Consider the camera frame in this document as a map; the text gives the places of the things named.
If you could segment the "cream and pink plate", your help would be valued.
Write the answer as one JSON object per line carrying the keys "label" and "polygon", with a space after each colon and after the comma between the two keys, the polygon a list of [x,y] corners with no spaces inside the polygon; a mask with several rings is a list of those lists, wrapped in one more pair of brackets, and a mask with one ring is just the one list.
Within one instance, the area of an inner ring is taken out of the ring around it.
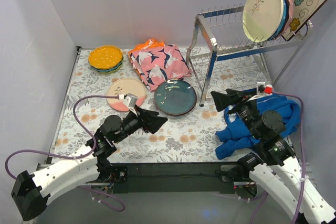
{"label": "cream and pink plate", "polygon": [[[136,102],[140,106],[146,98],[146,88],[142,82],[133,78],[121,78],[113,82],[112,86],[107,92],[107,96],[118,96],[120,94],[133,94],[138,97]],[[115,110],[120,112],[128,111],[128,108],[123,104],[122,100],[107,99],[108,104]]]}

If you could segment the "green polka dot plate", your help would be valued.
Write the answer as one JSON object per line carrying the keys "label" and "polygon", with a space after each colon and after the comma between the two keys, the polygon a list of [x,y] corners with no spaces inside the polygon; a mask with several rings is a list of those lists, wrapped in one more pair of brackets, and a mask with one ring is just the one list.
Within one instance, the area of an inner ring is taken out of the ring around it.
{"label": "green polka dot plate", "polygon": [[99,70],[99,69],[96,69],[96,68],[94,68],[94,67],[91,67],[91,68],[92,68],[93,70],[95,70],[96,72],[101,73],[101,74],[110,74],[110,73],[117,72],[121,67],[122,67],[122,65],[119,65],[119,66],[117,66],[116,68],[108,69],[108,70]]}

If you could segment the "blue polka dot plate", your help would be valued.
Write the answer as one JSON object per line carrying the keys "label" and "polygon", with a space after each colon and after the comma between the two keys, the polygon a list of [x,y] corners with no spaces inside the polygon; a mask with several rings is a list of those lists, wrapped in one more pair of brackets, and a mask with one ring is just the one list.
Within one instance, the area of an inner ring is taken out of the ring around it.
{"label": "blue polka dot plate", "polygon": [[112,67],[110,69],[98,69],[98,68],[95,68],[93,66],[91,66],[91,68],[97,72],[101,72],[101,73],[108,73],[108,72],[114,72],[114,71],[117,71],[118,69],[120,69],[120,67],[122,66],[123,64],[123,61],[120,61],[115,67]]}

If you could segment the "yellow polka dot plate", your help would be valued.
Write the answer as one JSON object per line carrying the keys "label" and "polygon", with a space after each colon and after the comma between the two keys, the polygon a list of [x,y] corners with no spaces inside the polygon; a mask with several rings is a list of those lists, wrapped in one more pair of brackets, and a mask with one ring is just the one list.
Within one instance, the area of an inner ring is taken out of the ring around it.
{"label": "yellow polka dot plate", "polygon": [[113,45],[104,45],[94,49],[88,61],[92,67],[107,70],[117,66],[123,60],[122,51]]}

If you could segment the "cream rimmed plate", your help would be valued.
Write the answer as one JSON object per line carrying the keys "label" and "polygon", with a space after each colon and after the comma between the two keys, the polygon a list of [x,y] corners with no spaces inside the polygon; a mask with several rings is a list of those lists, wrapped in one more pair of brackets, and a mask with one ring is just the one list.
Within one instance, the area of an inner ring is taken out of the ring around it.
{"label": "cream rimmed plate", "polygon": [[247,0],[242,14],[244,33],[252,42],[267,41],[284,17],[284,0]]}

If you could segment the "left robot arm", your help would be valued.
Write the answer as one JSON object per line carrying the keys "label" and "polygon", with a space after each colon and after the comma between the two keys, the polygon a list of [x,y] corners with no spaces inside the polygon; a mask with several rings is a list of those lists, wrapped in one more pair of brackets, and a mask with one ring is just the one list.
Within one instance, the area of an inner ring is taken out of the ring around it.
{"label": "left robot arm", "polygon": [[116,144],[139,129],[154,134],[167,122],[158,112],[138,106],[124,118],[108,116],[94,137],[66,158],[38,171],[16,176],[11,197],[24,221],[39,216],[64,193],[94,180],[106,182],[112,170],[108,157]]}

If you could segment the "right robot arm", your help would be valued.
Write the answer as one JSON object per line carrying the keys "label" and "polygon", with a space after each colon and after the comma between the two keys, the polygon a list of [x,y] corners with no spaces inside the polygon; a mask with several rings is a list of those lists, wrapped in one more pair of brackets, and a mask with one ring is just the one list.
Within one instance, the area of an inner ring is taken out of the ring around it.
{"label": "right robot arm", "polygon": [[242,180],[260,185],[293,223],[335,223],[335,209],[306,176],[304,159],[298,159],[286,142],[289,134],[303,128],[303,101],[275,92],[271,85],[211,95],[227,124],[217,132],[222,144],[216,156],[222,159],[240,148],[251,148],[237,162]]}

